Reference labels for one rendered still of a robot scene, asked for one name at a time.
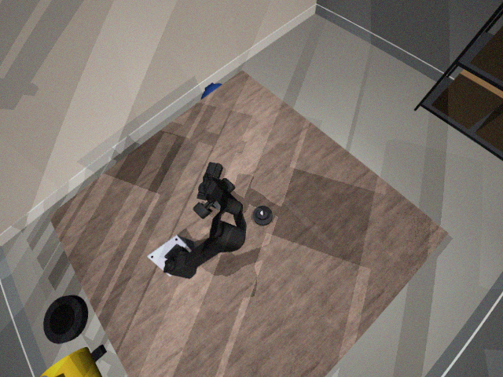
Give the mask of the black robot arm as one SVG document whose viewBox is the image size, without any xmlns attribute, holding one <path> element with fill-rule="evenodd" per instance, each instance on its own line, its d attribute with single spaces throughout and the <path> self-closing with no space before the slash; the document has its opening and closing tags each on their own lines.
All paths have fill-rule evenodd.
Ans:
<svg viewBox="0 0 503 377">
<path fill-rule="evenodd" d="M 209 162 L 196 197 L 201 200 L 215 198 L 211 207 L 219 210 L 212 219 L 209 238 L 191 252 L 175 244 L 164 255 L 167 259 L 164 273 L 190 279 L 196 275 L 197 267 L 208 259 L 219 253 L 237 251 L 243 246 L 247 228 L 242 213 L 243 204 L 227 191 L 226 183 L 219 179 L 222 169 L 220 163 Z M 222 214 L 226 212 L 233 214 L 236 226 L 221 221 Z"/>
</svg>

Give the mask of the black round pedestal with silver shaft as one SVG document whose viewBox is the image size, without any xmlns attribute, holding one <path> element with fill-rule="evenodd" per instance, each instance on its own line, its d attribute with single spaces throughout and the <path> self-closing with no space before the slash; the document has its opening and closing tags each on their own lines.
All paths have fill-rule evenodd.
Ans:
<svg viewBox="0 0 503 377">
<path fill-rule="evenodd" d="M 273 214 L 269 207 L 259 206 L 253 212 L 253 218 L 258 225 L 268 225 L 272 221 Z"/>
</svg>

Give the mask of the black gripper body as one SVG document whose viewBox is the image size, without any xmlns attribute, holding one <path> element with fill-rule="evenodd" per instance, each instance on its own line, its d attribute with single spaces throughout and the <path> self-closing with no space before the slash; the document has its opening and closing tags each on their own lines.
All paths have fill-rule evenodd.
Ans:
<svg viewBox="0 0 503 377">
<path fill-rule="evenodd" d="M 227 185 L 227 187 L 228 187 L 227 191 L 228 191 L 229 193 L 231 193 L 231 192 L 235 189 L 234 185 L 233 185 L 233 184 L 232 184 L 232 183 L 231 183 L 231 182 L 230 182 L 227 178 L 223 178 L 222 180 L 226 183 L 226 185 Z M 215 198 L 212 198 L 212 199 L 206 199 L 206 200 L 207 200 L 207 202 L 206 202 L 204 205 L 202 205 L 202 204 L 199 202 L 199 203 L 198 203 L 195 207 L 193 207 L 193 210 L 194 210 L 194 211 L 195 211 L 195 212 L 199 215 L 199 217 L 201 217 L 202 219 L 205 219 L 205 218 L 209 215 L 209 213 L 210 213 L 210 212 L 209 212 L 209 211 L 207 211 L 207 210 L 211 207 L 211 203 L 215 201 Z"/>
</svg>

